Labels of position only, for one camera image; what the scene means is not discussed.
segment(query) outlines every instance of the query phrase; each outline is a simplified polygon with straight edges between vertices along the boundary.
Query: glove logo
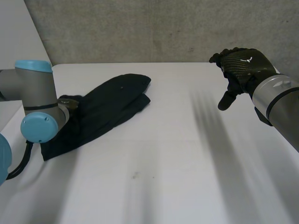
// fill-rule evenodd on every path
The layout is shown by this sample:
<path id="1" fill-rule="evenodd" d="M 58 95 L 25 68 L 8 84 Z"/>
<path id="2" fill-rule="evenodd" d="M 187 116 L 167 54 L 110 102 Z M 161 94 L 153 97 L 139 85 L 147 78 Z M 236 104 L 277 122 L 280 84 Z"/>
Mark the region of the glove logo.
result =
<path id="1" fill-rule="evenodd" d="M 248 60 L 240 60 L 240 61 L 242 61 L 242 62 L 249 62 L 250 63 L 250 61 L 252 60 L 252 57 L 250 58 L 250 59 L 248 59 Z"/>

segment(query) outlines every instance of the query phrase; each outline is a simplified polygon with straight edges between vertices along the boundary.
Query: black fabric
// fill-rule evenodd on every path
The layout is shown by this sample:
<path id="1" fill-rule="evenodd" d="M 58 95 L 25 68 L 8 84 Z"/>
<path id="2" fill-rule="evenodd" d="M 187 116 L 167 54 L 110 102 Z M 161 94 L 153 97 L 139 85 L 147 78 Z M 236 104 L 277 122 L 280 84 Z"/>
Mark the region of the black fabric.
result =
<path id="1" fill-rule="evenodd" d="M 237 95 L 252 94 L 255 88 L 266 78 L 276 75 L 275 68 L 265 55 L 257 49 L 224 49 L 214 54 L 210 63 L 216 63 L 228 79 L 228 90 L 218 104 L 219 110 L 227 110 Z"/>
<path id="2" fill-rule="evenodd" d="M 70 120 L 49 142 L 41 144 L 44 161 L 74 150 L 131 119 L 150 103 L 144 94 L 151 79 L 126 74 L 108 80 L 87 95 L 60 98 L 79 102 Z"/>

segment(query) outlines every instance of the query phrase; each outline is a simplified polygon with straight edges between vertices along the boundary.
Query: gray wall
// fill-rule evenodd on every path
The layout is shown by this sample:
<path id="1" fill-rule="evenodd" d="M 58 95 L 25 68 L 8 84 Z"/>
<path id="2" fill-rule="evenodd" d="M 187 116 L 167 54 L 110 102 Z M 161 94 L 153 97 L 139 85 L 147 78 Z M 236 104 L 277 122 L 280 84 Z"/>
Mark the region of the gray wall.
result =
<path id="1" fill-rule="evenodd" d="M 207 62 L 260 49 L 298 73 L 298 0 L 25 0 L 53 64 Z"/>

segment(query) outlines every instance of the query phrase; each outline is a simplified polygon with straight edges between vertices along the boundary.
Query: folded black shirt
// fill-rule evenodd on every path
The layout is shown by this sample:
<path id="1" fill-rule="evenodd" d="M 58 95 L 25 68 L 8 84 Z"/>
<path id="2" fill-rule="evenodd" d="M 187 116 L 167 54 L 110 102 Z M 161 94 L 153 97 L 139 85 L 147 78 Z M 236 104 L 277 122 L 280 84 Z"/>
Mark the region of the folded black shirt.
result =
<path id="1" fill-rule="evenodd" d="M 142 111 L 150 103 L 144 94 L 150 82 L 147 76 L 126 74 L 106 81 L 84 97 L 61 96 L 79 104 L 70 110 L 70 119 L 59 133 L 41 144 L 43 160 L 72 151 Z"/>

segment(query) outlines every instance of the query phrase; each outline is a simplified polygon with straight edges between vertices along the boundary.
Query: black glove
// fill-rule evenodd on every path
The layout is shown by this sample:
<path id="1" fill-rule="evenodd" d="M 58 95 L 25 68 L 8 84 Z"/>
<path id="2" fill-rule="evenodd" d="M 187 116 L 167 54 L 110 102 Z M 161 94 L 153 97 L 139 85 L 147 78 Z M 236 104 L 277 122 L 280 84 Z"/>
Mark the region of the black glove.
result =
<path id="1" fill-rule="evenodd" d="M 254 90 L 263 80 L 276 75 L 271 62 L 257 49 L 224 49 L 220 54 L 214 54 L 209 62 L 216 63 L 228 79 L 228 90 L 218 104 L 218 109 L 222 111 L 228 109 L 239 94 L 249 93 L 252 98 Z M 262 122 L 270 125 L 257 109 L 256 113 Z"/>

